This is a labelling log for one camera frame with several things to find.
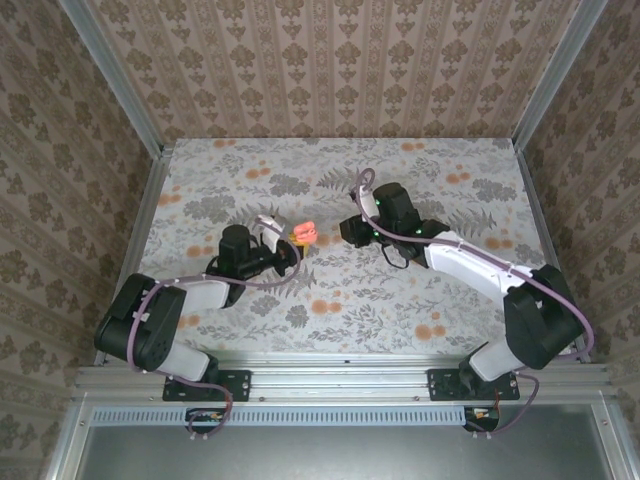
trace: black mounting bracket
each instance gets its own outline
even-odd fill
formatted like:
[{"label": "black mounting bracket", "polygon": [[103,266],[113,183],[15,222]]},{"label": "black mounting bracket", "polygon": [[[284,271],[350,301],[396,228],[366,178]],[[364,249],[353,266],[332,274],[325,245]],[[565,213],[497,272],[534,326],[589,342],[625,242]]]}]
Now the black mounting bracket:
[{"label": "black mounting bracket", "polygon": [[464,386],[458,368],[434,368],[427,370],[429,398],[432,402],[452,400],[519,400],[518,381],[513,373],[505,373],[493,382],[486,382],[475,394]]},{"label": "black mounting bracket", "polygon": [[[251,392],[251,370],[219,370],[216,385],[233,395],[233,402],[248,402]],[[191,387],[168,377],[164,383],[165,402],[224,402],[224,394],[211,388]]]}]

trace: pink object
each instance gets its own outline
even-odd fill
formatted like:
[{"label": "pink object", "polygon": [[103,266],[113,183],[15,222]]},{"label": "pink object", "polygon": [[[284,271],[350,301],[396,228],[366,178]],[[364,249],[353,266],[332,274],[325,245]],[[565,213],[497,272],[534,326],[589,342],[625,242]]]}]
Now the pink object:
[{"label": "pink object", "polygon": [[296,236],[296,242],[311,245],[318,240],[318,231],[316,230],[316,224],[313,222],[296,225],[293,228],[293,233]]}]

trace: floral tablecloth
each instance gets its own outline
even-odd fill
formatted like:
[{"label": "floral tablecloth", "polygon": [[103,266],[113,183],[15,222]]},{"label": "floral tablecloth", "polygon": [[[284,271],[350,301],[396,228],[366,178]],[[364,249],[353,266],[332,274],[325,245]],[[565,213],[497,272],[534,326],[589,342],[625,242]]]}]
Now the floral tablecloth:
[{"label": "floral tablecloth", "polygon": [[338,224],[357,213],[348,191],[365,167],[376,186],[400,182],[422,218],[506,260],[544,263],[510,140],[179,140],[143,273],[204,271],[222,230],[258,213],[313,220],[320,235],[293,281],[183,317],[177,339],[209,350],[462,354],[503,335],[500,307],[462,282],[414,263],[394,269],[378,245],[342,241]]}]

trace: patterned wall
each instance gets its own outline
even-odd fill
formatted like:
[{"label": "patterned wall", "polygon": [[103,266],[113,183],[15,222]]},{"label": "patterned wall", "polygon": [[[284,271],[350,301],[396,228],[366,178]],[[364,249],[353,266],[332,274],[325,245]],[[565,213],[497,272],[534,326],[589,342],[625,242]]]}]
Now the patterned wall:
[{"label": "patterned wall", "polygon": [[0,478],[36,478],[150,159],[55,1],[0,1]]},{"label": "patterned wall", "polygon": [[164,141],[508,137],[579,0],[90,0]]},{"label": "patterned wall", "polygon": [[608,2],[526,154],[640,439],[640,1]]}]

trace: vented panel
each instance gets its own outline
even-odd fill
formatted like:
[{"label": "vented panel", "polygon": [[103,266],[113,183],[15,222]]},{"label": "vented panel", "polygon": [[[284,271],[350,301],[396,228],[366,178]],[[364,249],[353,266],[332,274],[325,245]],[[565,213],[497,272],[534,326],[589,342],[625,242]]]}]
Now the vented panel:
[{"label": "vented panel", "polygon": [[[185,425],[185,407],[98,407],[92,427]],[[463,407],[236,407],[229,426],[464,425]],[[194,425],[206,423],[194,422]]]}]

